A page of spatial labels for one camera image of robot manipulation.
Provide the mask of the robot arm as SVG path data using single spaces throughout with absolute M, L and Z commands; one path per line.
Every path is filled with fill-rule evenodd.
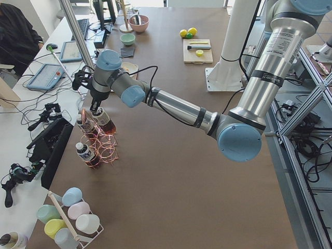
M 323 18 L 331 10 L 331 1 L 277 1 L 268 14 L 268 41 L 253 70 L 237 106 L 228 113 L 212 112 L 222 91 L 231 85 L 231 70 L 226 63 L 240 58 L 245 34 L 250 29 L 258 1 L 238 1 L 226 30 L 221 60 L 208 76 L 215 92 L 203 92 L 203 75 L 180 64 L 179 42 L 170 33 L 181 21 L 192 19 L 206 28 L 212 40 L 221 26 L 219 10 L 199 13 L 190 9 L 149 11 L 154 27 L 151 40 L 139 52 L 144 61 L 152 61 L 161 70 L 162 90 L 153 84 L 133 79 L 121 67 L 121 58 L 113 50 L 102 51 L 91 76 L 80 71 L 73 88 L 86 87 L 91 94 L 91 111 L 96 113 L 101 103 L 108 104 L 111 92 L 121 99 L 120 110 L 130 109 L 121 123 L 123 134 L 133 151 L 165 152 L 173 145 L 188 147 L 187 132 L 175 125 L 179 121 L 188 128 L 197 128 L 217 141 L 221 153 L 230 160 L 246 162 L 261 149 L 266 113 L 283 86 L 286 74 L 303 41 L 313 36 Z

